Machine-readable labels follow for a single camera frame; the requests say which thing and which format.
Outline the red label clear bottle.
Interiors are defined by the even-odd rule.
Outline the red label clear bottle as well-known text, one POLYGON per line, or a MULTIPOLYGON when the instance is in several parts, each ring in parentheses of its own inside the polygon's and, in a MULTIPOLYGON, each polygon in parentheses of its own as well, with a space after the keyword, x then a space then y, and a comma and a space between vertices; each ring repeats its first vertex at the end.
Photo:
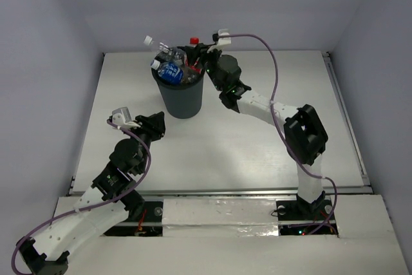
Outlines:
POLYGON ((186 66, 187 66, 187 83, 192 84, 200 76, 201 67, 199 65, 199 57, 196 51, 196 46, 200 43, 198 37, 191 37, 189 44, 185 46, 187 54, 186 66))

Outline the clear unlabelled plastic bottle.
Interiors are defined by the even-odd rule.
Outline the clear unlabelled plastic bottle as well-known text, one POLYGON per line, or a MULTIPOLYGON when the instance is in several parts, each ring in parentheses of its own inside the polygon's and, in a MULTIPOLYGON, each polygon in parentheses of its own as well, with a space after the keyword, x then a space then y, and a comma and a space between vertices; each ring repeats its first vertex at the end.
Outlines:
POLYGON ((185 64, 187 59, 186 53, 178 47, 169 46, 164 42, 156 41, 149 35, 146 35, 144 44, 155 51, 157 54, 156 57, 161 59, 162 62, 173 62, 177 66, 185 64))

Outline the blue label water bottle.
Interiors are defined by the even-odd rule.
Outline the blue label water bottle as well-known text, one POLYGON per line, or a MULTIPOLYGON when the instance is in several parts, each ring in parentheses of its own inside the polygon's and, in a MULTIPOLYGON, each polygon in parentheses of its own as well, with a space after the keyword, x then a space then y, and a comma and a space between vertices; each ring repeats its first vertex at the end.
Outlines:
POLYGON ((160 62, 153 59, 151 68, 157 72, 159 78, 171 85, 179 85, 183 79, 182 69, 173 62, 160 62))

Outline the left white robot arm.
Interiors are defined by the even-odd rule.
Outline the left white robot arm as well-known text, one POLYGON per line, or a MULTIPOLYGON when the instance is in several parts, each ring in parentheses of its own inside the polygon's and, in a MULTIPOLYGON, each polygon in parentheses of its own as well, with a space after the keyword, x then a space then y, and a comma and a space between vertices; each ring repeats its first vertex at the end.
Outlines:
POLYGON ((116 143, 105 168, 71 210, 46 220, 17 242, 12 257, 20 256, 30 274, 64 274, 87 241, 144 212, 145 200, 136 188, 151 167, 151 144, 165 135, 165 114, 132 118, 123 107, 106 122, 126 137, 116 143))

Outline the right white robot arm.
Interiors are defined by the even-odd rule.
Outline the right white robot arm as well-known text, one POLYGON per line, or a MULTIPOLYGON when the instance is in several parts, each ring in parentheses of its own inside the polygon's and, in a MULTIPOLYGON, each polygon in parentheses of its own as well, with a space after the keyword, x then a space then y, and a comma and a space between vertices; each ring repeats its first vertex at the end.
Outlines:
POLYGON ((297 165, 297 213, 303 218, 317 214, 325 199, 321 162, 328 135, 315 108, 309 104, 288 106, 260 95, 241 81, 237 59, 210 45, 200 43, 183 50, 187 64, 202 68, 209 76, 226 108, 276 128, 297 165))

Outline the black plastic waste bin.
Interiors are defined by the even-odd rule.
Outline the black plastic waste bin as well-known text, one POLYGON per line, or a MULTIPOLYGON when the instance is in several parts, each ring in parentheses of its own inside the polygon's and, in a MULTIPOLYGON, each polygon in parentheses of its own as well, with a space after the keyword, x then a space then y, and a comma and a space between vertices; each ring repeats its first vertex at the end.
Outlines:
POLYGON ((163 81, 151 68, 153 79, 155 80, 161 97, 164 101, 168 113, 178 119, 189 119, 195 116, 202 106, 203 77, 205 70, 201 67, 200 76, 192 84, 187 83, 187 67, 179 66, 183 71, 183 79, 179 85, 171 85, 163 81))

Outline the metal rail front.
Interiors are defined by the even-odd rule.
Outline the metal rail front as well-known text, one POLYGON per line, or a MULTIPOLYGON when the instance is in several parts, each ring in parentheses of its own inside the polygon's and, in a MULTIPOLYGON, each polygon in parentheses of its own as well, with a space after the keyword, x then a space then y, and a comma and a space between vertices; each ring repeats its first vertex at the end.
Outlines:
MULTIPOLYGON (((141 195, 149 196, 283 196, 295 195, 297 189, 256 189, 256 190, 188 190, 188 191, 166 191, 166 190, 143 190, 137 189, 141 195)), ((371 186, 362 187, 338 187, 338 194, 373 194, 371 186)))

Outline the metal rail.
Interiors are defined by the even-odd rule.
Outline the metal rail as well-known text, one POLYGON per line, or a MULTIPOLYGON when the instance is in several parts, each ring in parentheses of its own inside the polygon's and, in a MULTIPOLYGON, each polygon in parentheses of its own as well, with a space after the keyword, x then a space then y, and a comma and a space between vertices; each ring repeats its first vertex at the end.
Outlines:
POLYGON ((329 52, 322 52, 322 57, 323 57, 323 61, 324 61, 324 65, 326 67, 326 71, 328 73, 333 91, 335 93, 335 97, 337 99, 337 104, 339 106, 341 115, 342 115, 342 119, 346 128, 346 131, 348 133, 349 136, 349 140, 350 140, 350 145, 351 148, 355 154, 355 158, 357 161, 357 165, 358 168, 360 170, 360 176, 362 178, 363 181, 363 186, 365 187, 371 187, 370 184, 370 180, 368 177, 368 174, 366 172, 366 168, 364 166, 364 162, 362 159, 362 155, 359 149, 359 145, 357 143, 357 139, 355 137, 355 133, 353 131, 353 127, 351 125, 351 121, 350 118, 348 116, 348 112, 344 103, 344 99, 342 97, 342 93, 341 93, 341 89, 339 87, 339 83, 337 82, 337 78, 336 78, 336 74, 333 68, 333 64, 332 64, 332 58, 329 52))
MULTIPOLYGON (((143 190, 137 189, 141 195, 149 196, 283 196, 295 195, 297 189, 256 189, 256 190, 188 190, 188 191, 166 191, 166 190, 143 190)), ((338 194, 373 194, 371 186, 362 187, 338 187, 338 194)))

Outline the metal rail right side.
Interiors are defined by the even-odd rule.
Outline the metal rail right side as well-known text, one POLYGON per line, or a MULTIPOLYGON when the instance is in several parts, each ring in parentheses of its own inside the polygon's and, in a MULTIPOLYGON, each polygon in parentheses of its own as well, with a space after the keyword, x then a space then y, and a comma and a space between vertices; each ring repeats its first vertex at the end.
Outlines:
POLYGON ((351 121, 350 118, 348 116, 348 112, 344 103, 344 99, 342 97, 342 93, 341 93, 341 89, 339 87, 339 83, 337 82, 337 78, 336 78, 336 74, 333 68, 333 64, 332 64, 332 58, 329 52, 322 52, 322 57, 323 57, 323 61, 324 61, 324 65, 326 67, 326 71, 328 73, 333 91, 335 93, 335 97, 337 99, 337 104, 339 106, 341 115, 342 115, 342 119, 346 128, 346 131, 348 133, 349 136, 349 140, 350 140, 350 145, 351 148, 355 154, 355 158, 357 161, 357 165, 358 168, 360 170, 360 176, 362 178, 363 181, 363 186, 365 187, 371 187, 370 184, 370 180, 368 177, 368 174, 366 172, 366 168, 364 166, 364 162, 362 159, 362 155, 359 149, 359 145, 357 143, 357 139, 355 137, 355 133, 353 131, 353 127, 351 125, 351 121))

